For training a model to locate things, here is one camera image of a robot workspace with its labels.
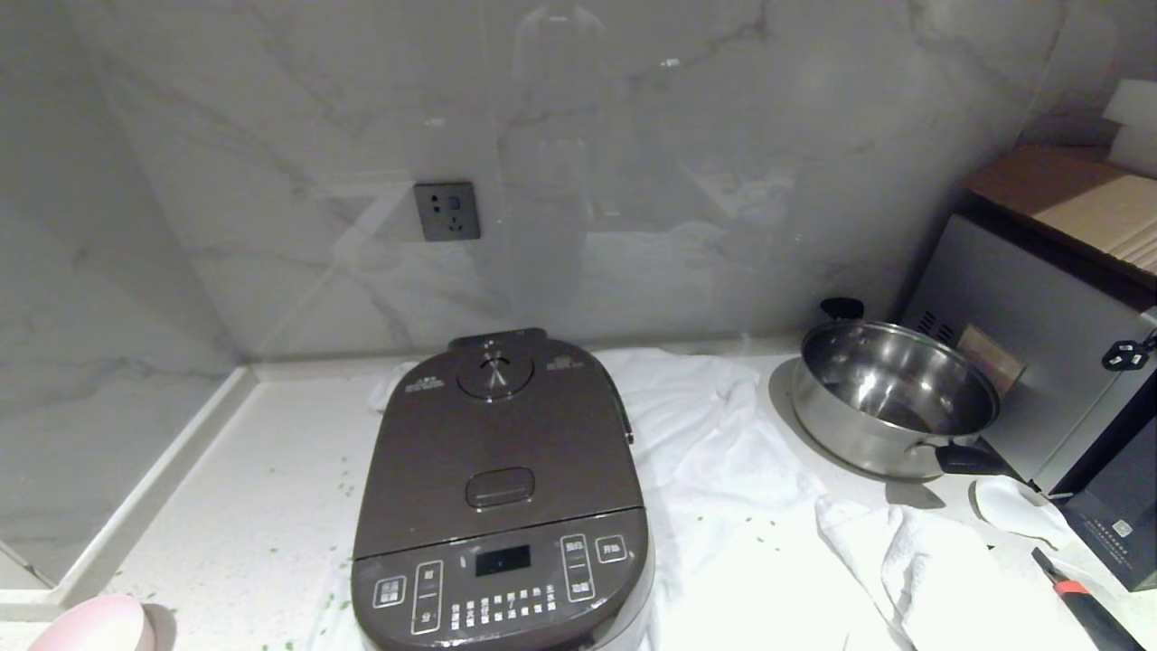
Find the microwave oven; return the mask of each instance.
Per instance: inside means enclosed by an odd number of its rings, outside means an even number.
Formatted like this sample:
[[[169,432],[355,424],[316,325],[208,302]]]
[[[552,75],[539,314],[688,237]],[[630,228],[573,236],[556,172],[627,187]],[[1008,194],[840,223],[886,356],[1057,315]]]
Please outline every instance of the microwave oven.
[[[979,367],[1000,370],[990,379],[1001,415],[981,438],[1026,483],[1061,498],[1137,434],[1117,417],[1147,391],[1157,360],[1114,372],[1103,358],[1117,342],[1157,333],[1155,304],[1152,288],[974,209],[949,219],[900,323],[967,357],[995,358]]]

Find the knife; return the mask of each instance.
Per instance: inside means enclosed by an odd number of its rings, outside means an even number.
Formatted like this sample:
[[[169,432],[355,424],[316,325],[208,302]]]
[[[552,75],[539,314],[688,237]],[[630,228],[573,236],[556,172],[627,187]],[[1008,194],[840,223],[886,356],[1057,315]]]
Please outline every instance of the knife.
[[[1084,627],[1097,649],[1101,651],[1145,651],[1129,635],[1129,631],[1125,630],[1125,627],[1100,605],[1100,601],[1089,594],[1085,586],[1057,570],[1040,548],[1032,550],[1032,558],[1045,571],[1045,576],[1053,582],[1053,590],[1069,607],[1073,616]]]

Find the pink bowl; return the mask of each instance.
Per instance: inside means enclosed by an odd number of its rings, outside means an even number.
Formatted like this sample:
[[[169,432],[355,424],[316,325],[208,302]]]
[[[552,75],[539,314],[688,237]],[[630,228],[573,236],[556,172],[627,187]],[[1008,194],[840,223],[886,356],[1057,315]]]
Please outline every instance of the pink bowl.
[[[28,651],[154,651],[153,626],[132,597],[105,594],[69,609]]]

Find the digital display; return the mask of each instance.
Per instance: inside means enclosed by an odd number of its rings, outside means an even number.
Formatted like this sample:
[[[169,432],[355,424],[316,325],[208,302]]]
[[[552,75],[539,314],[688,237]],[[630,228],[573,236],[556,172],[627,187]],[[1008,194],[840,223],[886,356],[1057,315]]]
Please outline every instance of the digital display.
[[[509,549],[499,549],[495,552],[487,552],[486,554],[479,554],[478,560],[474,562],[474,576],[485,577],[489,575],[498,575],[500,572],[509,572],[510,570],[521,570],[529,567],[530,546],[524,545],[522,547],[511,547]]]

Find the rice cooker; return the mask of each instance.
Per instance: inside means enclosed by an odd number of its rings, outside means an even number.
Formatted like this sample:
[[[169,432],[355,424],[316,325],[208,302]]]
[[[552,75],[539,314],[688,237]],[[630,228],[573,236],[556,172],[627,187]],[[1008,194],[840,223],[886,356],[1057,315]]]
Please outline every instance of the rice cooker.
[[[635,651],[654,553],[631,427],[590,354],[540,330],[452,342],[382,419],[353,607],[378,651]]]

